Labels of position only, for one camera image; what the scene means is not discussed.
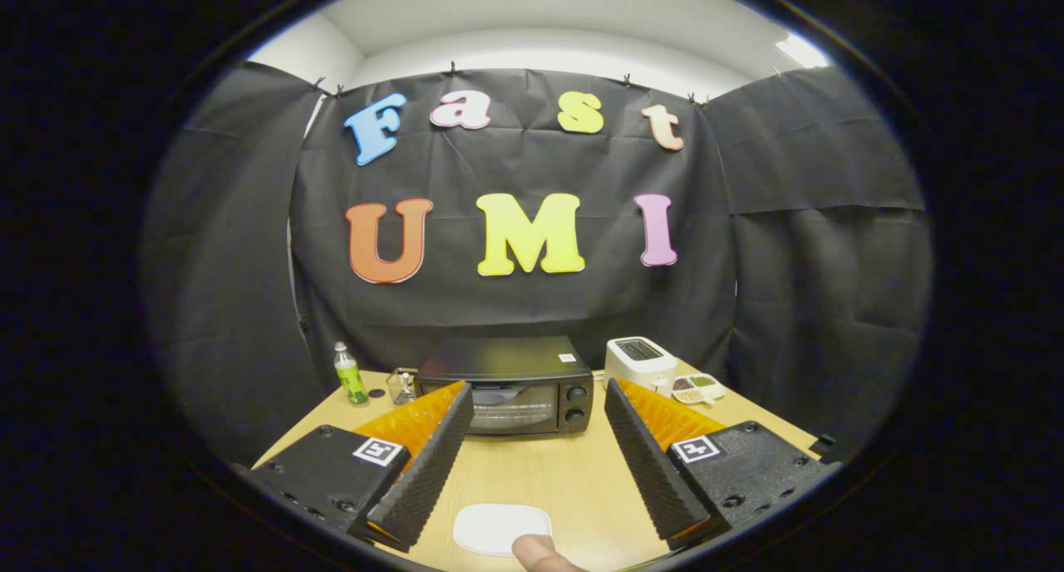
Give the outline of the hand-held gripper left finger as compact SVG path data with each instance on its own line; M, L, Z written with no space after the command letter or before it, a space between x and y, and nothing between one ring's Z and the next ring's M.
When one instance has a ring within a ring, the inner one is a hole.
M237 473L314 524L408 552L436 508L472 416L471 387L460 380L356 431L320 425Z

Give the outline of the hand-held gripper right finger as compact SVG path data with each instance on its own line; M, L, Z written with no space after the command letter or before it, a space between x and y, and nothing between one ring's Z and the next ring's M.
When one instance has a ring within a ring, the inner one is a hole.
M724 426L624 378L604 413L658 537L691 548L755 525L839 470L757 421Z

